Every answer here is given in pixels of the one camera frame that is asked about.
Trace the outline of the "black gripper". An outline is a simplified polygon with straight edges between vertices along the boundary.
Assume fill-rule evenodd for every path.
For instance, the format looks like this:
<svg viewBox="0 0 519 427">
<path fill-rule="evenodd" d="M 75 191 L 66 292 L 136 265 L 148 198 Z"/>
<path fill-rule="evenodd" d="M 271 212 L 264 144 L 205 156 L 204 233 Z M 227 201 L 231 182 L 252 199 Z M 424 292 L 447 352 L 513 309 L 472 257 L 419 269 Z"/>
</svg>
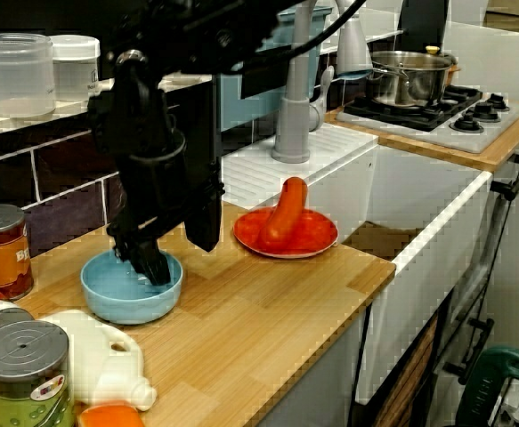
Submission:
<svg viewBox="0 0 519 427">
<path fill-rule="evenodd" d="M 125 137 L 129 145 L 112 154 L 126 193 L 124 207 L 109 226 L 120 258 L 129 258 L 135 271 L 152 285 L 170 281 L 167 258 L 157 240 L 182 222 L 186 183 L 184 135 L 170 132 Z M 198 197 L 184 221 L 187 239 L 200 249 L 211 252 L 219 241 L 222 219 L 220 190 Z"/>
</svg>

